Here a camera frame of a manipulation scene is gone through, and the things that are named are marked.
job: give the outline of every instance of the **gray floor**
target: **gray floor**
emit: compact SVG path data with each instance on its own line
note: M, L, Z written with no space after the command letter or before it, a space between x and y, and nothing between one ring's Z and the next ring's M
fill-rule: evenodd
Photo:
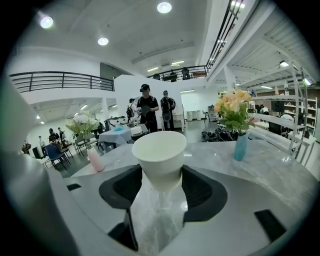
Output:
M218 125L215 122L209 122L208 120L206 120L205 122L204 120L186 121L185 126L186 129L184 130L184 132L182 132L181 129L177 129L176 131L184 134L188 143L203 142L204 138L202 137L201 132L214 131L216 128L218 128ZM102 151L101 149L98 150L97 146L94 147L101 156L103 154L106 154L106 151ZM77 171L90 163L87 155L87 150L83 147L81 148L81 150L84 156L82 156L82 154L79 155L73 153L73 158L69 158L71 165L69 165L66 161L63 162L66 169L64 169L61 163L57 163L56 161L57 168L59 169L59 172L61 173L63 178L71 177Z

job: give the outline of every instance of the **blue chair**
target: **blue chair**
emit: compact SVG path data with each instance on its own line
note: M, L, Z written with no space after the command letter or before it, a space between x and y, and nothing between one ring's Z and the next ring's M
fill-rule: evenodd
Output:
M59 149L57 149L54 145L46 145L45 146L45 150L48 154L48 157L50 158L51 160L51 163L53 165L53 167L58 170L56 164L55 164L55 160L58 160L60 161L60 163L62 164L62 166L64 167L64 169L67 169L63 163L63 158L70 164L70 162L68 161L68 159L66 158L66 155L65 153L61 153L59 151Z

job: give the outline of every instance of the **white paper cup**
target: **white paper cup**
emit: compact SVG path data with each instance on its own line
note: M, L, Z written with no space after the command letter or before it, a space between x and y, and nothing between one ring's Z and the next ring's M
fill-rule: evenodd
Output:
M186 137L175 131L158 131L139 138L132 147L145 175L159 191L174 189L181 179Z

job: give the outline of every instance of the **black t-shirt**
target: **black t-shirt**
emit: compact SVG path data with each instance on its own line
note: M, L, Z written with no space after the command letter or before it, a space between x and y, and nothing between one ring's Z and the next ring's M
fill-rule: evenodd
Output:
M155 97L152 97L152 96L149 96L148 98L144 98L144 97L141 97L138 102L137 102L137 105L136 107L137 108L142 108L143 106L148 106L150 108L155 108L155 107L159 107L158 105L158 102L157 102L157 99ZM140 119L140 122L143 124L145 123L146 121L146 118L141 115L141 119Z

